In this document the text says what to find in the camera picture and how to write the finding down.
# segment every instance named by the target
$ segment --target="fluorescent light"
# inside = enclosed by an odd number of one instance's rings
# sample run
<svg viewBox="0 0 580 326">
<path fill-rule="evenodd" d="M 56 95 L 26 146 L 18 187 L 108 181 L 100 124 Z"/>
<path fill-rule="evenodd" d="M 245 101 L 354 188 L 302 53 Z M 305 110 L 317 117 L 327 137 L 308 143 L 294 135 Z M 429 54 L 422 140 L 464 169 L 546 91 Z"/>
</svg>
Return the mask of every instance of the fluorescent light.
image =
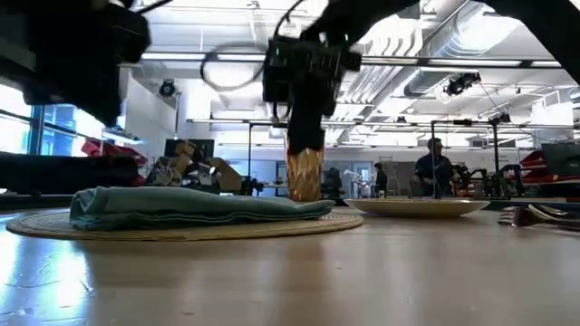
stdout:
<svg viewBox="0 0 580 326">
<path fill-rule="evenodd" d="M 560 62 L 557 61 L 534 61 L 530 65 L 537 68 L 561 68 Z"/>
<path fill-rule="evenodd" d="M 129 145 L 139 145 L 139 144 L 144 143 L 144 141 L 140 140 L 140 139 L 130 139 L 130 138 L 123 137 L 120 135 L 115 135 L 115 134 L 107 132 L 107 131 L 103 131 L 102 136 L 106 139 L 124 142 L 124 143 L 129 144 Z"/>
<path fill-rule="evenodd" d="M 202 60 L 204 54 L 201 53 L 144 53 L 141 56 L 142 60 Z"/>
<path fill-rule="evenodd" d="M 227 147 L 245 147 L 247 148 L 247 143 L 218 143 L 218 146 L 227 146 Z M 269 147 L 269 148 L 280 148 L 283 147 L 284 144 L 258 144 L 252 143 L 252 147 Z"/>
<path fill-rule="evenodd" d="M 368 149 L 369 145 L 332 145 L 333 148 L 341 149 Z"/>
<path fill-rule="evenodd" d="M 248 61 L 255 62 L 256 60 L 262 62 L 265 59 L 263 54 L 219 54 L 216 61 Z"/>
<path fill-rule="evenodd" d="M 403 57 L 381 57 L 381 56 L 363 56 L 363 65 L 415 65 L 419 62 L 416 58 Z"/>
<path fill-rule="evenodd" d="M 322 121 L 323 126 L 354 126 L 355 121 Z"/>
<path fill-rule="evenodd" d="M 440 66 L 473 66 L 473 67 L 518 67 L 520 60 L 465 60 L 465 59 L 429 59 L 429 64 Z"/>
<path fill-rule="evenodd" d="M 200 119 L 200 120 L 191 120 L 188 119 L 188 122 L 195 122 L 195 123 L 248 123 L 247 120 L 235 120 L 235 119 Z"/>
<path fill-rule="evenodd" d="M 398 122 L 363 122 L 363 126 L 368 127 L 415 127 L 410 123 L 398 123 Z"/>
<path fill-rule="evenodd" d="M 477 73 L 479 69 L 475 68 L 454 68 L 454 67 L 423 67 L 422 72 L 463 72 L 463 73 Z"/>
</svg>

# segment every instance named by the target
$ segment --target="folded towel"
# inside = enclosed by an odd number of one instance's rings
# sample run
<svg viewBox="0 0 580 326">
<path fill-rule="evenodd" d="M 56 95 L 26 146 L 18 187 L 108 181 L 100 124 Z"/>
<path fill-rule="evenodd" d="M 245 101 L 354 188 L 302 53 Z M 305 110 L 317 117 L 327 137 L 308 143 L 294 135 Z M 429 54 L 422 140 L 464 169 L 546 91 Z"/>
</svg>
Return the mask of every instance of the folded towel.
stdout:
<svg viewBox="0 0 580 326">
<path fill-rule="evenodd" d="M 180 187 L 97 187 L 74 195 L 70 223 L 82 230 L 103 231 L 303 220 L 330 213 L 333 204 L 219 196 Z"/>
</svg>

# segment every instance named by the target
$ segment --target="ceiling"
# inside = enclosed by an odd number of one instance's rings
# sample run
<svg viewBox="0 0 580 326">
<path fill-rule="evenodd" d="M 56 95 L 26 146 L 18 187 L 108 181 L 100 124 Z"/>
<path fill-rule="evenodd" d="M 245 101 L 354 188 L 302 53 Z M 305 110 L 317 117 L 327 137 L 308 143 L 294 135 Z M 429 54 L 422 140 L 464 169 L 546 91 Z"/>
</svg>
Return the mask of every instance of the ceiling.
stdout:
<svg viewBox="0 0 580 326">
<path fill-rule="evenodd" d="M 142 1 L 145 5 L 154 2 Z M 267 43 L 276 23 L 293 3 L 294 0 L 174 0 L 147 14 L 152 37 L 149 52 L 203 53 L 224 43 L 242 43 L 245 44 L 244 52 L 257 52 L 253 44 Z M 299 5 L 290 23 L 283 25 L 281 34 L 298 35 L 320 15 L 326 3 L 324 0 L 308 0 Z M 463 3 L 463 0 L 421 1 L 415 12 L 395 15 L 379 22 L 354 48 L 363 54 L 376 56 L 552 59 L 524 25 L 489 15 L 491 10 L 488 7 L 464 6 L 450 19 L 455 25 L 447 23 L 438 29 Z M 490 27 L 492 25 L 506 27 L 494 30 Z M 461 45 L 461 51 L 457 51 L 458 46 L 452 51 L 433 51 L 437 46 L 449 47 L 449 42 Z M 224 49 L 224 52 L 236 49 Z M 208 74 L 221 82 L 237 84 L 256 68 L 256 64 L 216 62 L 208 65 Z M 198 69 L 197 62 L 149 61 L 135 69 L 134 73 L 140 78 L 174 78 L 179 81 L 178 85 L 182 85 L 182 91 L 187 92 L 186 81 L 198 79 Z M 530 120 L 533 102 L 541 101 L 555 91 L 576 86 L 562 70 L 479 69 L 478 72 L 481 84 L 449 99 L 443 94 L 443 87 L 449 77 L 458 72 L 363 67 L 360 73 L 349 73 L 345 77 L 339 101 L 348 102 L 348 105 L 339 104 L 331 120 L 395 121 L 398 117 L 405 117 L 408 122 L 429 122 L 447 117 L 485 119 L 495 106 L 501 105 L 504 110 L 509 110 L 513 120 L 523 123 Z M 420 78 L 423 78 L 421 82 L 429 82 L 424 87 L 426 91 L 421 96 L 406 97 L 402 91 L 405 84 Z M 213 92 L 209 87 L 204 91 Z M 212 115 L 221 119 L 267 118 L 268 110 L 260 103 L 260 97 L 260 83 L 241 91 L 219 94 L 215 98 L 221 103 L 212 105 Z M 216 124 L 213 129 L 218 136 L 227 138 L 228 132 L 247 127 Z M 379 127 L 362 129 L 329 129 L 326 140 L 331 143 L 380 144 L 384 141 L 391 144 L 392 141 L 386 139 L 403 138 L 403 133 L 409 131 Z M 478 135 L 480 131 L 465 134 L 464 139 Z"/>
</svg>

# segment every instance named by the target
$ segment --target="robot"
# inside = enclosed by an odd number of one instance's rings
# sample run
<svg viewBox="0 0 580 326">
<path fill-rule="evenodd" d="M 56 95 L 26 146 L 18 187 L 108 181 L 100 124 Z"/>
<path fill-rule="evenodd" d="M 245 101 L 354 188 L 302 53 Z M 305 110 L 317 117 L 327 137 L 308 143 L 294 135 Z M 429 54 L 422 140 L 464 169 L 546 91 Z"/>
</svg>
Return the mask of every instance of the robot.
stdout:
<svg viewBox="0 0 580 326">
<path fill-rule="evenodd" d="M 0 13 L 17 13 L 28 22 L 20 27 L 12 24 L 11 29 L 21 28 L 21 34 L 28 35 L 28 44 L 23 41 L 22 46 L 36 50 L 36 65 L 27 69 L 2 60 L 0 73 L 23 84 L 31 104 L 73 103 L 110 126 L 120 111 L 118 64 L 137 62 L 150 44 L 149 27 L 141 14 L 170 1 L 160 0 L 139 12 L 130 10 L 131 0 L 122 5 L 106 0 L 4 1 L 0 8 L 5 10 Z M 285 19 L 303 1 L 290 8 Z M 580 34 L 580 11 L 570 1 L 476 1 L 520 20 L 580 82 L 580 62 L 569 49 Z M 292 107 L 288 123 L 290 154 L 319 150 L 324 145 L 322 117 L 334 113 L 336 90 L 345 71 L 357 71 L 361 65 L 360 54 L 350 53 L 349 47 L 381 19 L 418 2 L 330 1 L 321 17 L 299 38 L 274 35 L 264 63 L 263 98 Z M 325 34 L 325 43 L 320 41 L 321 34 Z M 82 65 L 83 70 L 75 70 L 75 65 Z"/>
<path fill-rule="evenodd" d="M 365 180 L 362 175 L 352 172 L 351 170 L 344 171 L 344 176 L 350 177 L 351 182 L 356 185 L 356 196 L 358 198 L 371 197 L 371 182 L 369 180 Z"/>
</svg>

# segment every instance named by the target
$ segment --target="wall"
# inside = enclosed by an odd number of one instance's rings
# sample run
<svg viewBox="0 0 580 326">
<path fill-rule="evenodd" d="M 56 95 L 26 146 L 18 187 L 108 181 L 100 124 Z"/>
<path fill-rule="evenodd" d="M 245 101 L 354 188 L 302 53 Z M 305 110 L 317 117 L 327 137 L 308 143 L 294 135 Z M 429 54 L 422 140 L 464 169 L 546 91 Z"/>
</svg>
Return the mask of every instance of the wall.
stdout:
<svg viewBox="0 0 580 326">
<path fill-rule="evenodd" d="M 131 147 L 152 163 L 152 158 L 163 155 L 165 140 L 174 136 L 176 111 L 132 77 L 126 95 L 125 129 L 145 141 Z"/>
<path fill-rule="evenodd" d="M 499 151 L 499 165 L 518 163 L 529 152 Z M 379 158 L 391 157 L 393 161 L 414 162 L 427 154 L 426 149 L 327 149 L 324 160 L 339 161 L 371 161 L 378 162 Z M 444 152 L 452 162 L 464 162 L 468 168 L 487 168 L 494 170 L 493 150 L 449 150 Z M 247 148 L 216 146 L 215 156 L 224 159 L 247 159 Z M 252 160 L 284 160 L 285 153 L 282 148 L 252 148 Z"/>
</svg>

